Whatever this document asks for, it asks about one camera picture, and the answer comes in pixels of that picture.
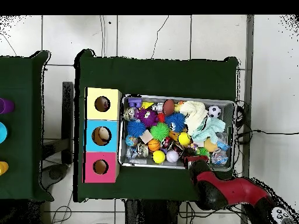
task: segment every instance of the colored box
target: colored box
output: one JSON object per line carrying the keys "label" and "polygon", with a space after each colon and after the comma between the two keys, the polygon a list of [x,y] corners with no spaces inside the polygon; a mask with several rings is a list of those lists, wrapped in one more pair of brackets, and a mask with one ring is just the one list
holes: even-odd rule
{"label": "colored box", "polygon": [[[115,183],[119,174],[119,163],[116,161],[115,152],[87,152],[85,162],[85,181],[84,183]],[[93,164],[97,160],[104,160],[108,164],[105,174],[97,174],[93,170]]]}
{"label": "colored box", "polygon": [[[98,97],[104,96],[110,102],[107,111],[98,111],[95,101]],[[87,88],[87,119],[89,120],[119,120],[121,93],[117,89]]]}
{"label": "colored box", "polygon": [[[87,152],[117,152],[119,140],[119,122],[118,121],[101,121],[87,120],[86,129],[86,151]],[[92,140],[92,133],[97,127],[106,127],[111,133],[110,141],[103,146],[99,146]]]}

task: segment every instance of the metal tray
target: metal tray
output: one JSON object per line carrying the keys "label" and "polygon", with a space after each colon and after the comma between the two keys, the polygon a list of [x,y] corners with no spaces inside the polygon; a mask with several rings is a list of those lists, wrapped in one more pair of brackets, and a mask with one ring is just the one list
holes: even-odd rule
{"label": "metal tray", "polygon": [[[165,100],[172,99],[175,103],[178,103],[179,101],[188,101],[192,100],[195,102],[202,102],[204,103],[206,109],[208,109],[210,106],[217,105],[221,109],[221,115],[219,116],[219,119],[223,120],[225,122],[225,130],[228,134],[228,144],[231,145],[231,148],[227,150],[227,156],[229,157],[227,164],[224,166],[217,166],[210,164],[211,168],[215,171],[223,171],[227,172],[232,169],[234,166],[234,148],[235,148],[235,119],[237,115],[237,107],[236,104],[233,101],[229,100],[207,100],[207,99],[192,99],[192,98],[181,98],[181,97],[166,97],[166,96],[149,96],[149,95],[131,95],[131,94],[125,94],[122,97],[121,100],[121,108],[120,109],[126,109],[128,107],[128,101],[127,99],[130,97],[141,97],[143,101],[145,102],[164,102]],[[143,164],[138,163],[130,163],[129,159],[126,158],[126,150],[127,145],[125,142],[125,138],[127,136],[127,123],[128,121],[125,121],[123,117],[120,117],[120,136],[119,136],[119,163],[122,166],[136,166],[136,167],[158,167],[158,168],[164,168],[164,169],[185,169],[184,164],[182,161],[178,160],[176,163],[170,163],[167,160],[165,160],[161,164],[156,164],[151,159],[151,153],[149,153],[148,158],[139,159],[139,161],[142,161]]]}

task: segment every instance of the dark green mat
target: dark green mat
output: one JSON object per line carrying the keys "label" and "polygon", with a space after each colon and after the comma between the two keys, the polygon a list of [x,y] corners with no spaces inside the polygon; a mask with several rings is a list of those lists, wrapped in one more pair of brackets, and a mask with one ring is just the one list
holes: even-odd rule
{"label": "dark green mat", "polygon": [[[118,89],[122,94],[235,101],[237,66],[235,57],[225,61],[139,60],[96,58],[92,50],[81,51],[75,59],[75,116],[79,117],[79,126],[76,122],[74,138],[79,137],[79,145],[75,146],[74,159],[82,161],[85,87]],[[123,166],[114,184],[82,183],[81,162],[75,171],[78,201],[85,198],[197,200],[187,170]],[[217,176],[228,179],[232,170]]]}
{"label": "dark green mat", "polygon": [[0,114],[8,137],[0,143],[0,160],[8,171],[0,176],[1,199],[52,200],[39,184],[41,159],[41,76],[47,51],[30,58],[0,57],[0,97],[14,101],[15,111]]}

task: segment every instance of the green spiky ball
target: green spiky ball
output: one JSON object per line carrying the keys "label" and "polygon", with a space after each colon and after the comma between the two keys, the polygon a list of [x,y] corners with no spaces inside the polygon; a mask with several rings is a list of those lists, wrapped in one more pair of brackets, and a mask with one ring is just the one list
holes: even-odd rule
{"label": "green spiky ball", "polygon": [[197,148],[196,154],[197,155],[205,155],[207,157],[210,157],[210,152],[204,147]]}
{"label": "green spiky ball", "polygon": [[151,128],[151,134],[154,139],[162,142],[163,139],[169,135],[169,127],[165,123],[159,122],[156,126]]}

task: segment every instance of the shape sorter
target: shape sorter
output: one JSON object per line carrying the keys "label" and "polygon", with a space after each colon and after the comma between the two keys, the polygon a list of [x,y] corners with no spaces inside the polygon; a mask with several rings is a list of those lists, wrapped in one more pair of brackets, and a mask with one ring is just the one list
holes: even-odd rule
{"label": "shape sorter", "polygon": [[85,88],[84,183],[115,183],[121,93],[117,89]]}

